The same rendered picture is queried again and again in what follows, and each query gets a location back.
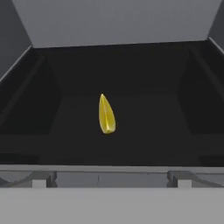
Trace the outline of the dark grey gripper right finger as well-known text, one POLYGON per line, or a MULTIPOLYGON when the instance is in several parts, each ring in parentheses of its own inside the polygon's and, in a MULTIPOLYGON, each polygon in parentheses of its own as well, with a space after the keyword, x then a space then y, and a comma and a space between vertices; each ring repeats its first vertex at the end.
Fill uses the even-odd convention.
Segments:
POLYGON ((199 178, 191 171, 168 171, 168 187, 176 188, 224 188, 224 185, 199 178))

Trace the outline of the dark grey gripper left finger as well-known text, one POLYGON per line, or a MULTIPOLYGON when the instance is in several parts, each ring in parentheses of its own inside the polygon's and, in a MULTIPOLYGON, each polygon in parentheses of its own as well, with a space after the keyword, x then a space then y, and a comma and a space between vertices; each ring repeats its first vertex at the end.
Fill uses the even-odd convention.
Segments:
POLYGON ((0 185, 0 188, 50 188, 56 187, 56 171, 33 171, 27 177, 11 183, 0 185))

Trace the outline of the yellow lemon wedge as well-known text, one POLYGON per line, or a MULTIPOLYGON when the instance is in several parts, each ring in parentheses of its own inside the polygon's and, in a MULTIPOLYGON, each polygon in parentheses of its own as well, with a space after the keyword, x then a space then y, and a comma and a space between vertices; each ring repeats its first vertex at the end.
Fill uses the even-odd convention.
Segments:
POLYGON ((103 134, 110 134, 116 130, 115 115, 104 94, 101 94, 99 100, 99 123, 103 134))

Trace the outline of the grey fridge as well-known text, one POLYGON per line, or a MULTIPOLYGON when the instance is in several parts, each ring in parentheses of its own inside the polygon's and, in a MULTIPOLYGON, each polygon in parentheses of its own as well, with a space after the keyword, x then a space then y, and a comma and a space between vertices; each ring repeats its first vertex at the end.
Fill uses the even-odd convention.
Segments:
POLYGON ((224 170, 224 54, 211 40, 28 46, 0 78, 0 171, 171 168, 224 170))

